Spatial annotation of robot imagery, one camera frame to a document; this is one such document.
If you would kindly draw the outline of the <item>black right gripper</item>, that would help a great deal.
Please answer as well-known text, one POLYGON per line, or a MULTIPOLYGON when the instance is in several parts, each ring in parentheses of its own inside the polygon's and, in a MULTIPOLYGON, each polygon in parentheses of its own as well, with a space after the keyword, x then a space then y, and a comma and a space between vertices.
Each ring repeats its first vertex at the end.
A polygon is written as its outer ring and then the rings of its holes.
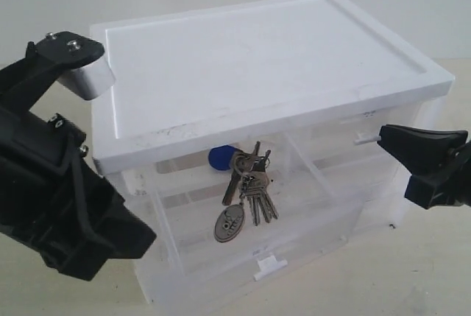
POLYGON ((405 198, 430 209, 470 205, 470 140, 466 130, 384 125, 378 145, 410 173, 405 198))

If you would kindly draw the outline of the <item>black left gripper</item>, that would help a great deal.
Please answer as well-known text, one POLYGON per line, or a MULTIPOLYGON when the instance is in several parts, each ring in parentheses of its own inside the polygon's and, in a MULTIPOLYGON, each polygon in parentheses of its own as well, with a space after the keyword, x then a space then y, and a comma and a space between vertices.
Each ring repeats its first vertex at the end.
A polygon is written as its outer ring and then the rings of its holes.
POLYGON ((101 57, 100 42, 62 31, 29 42, 1 70, 1 232, 84 281, 110 259, 141 258, 157 237, 87 165, 81 129, 60 114, 32 113, 61 75, 101 57))

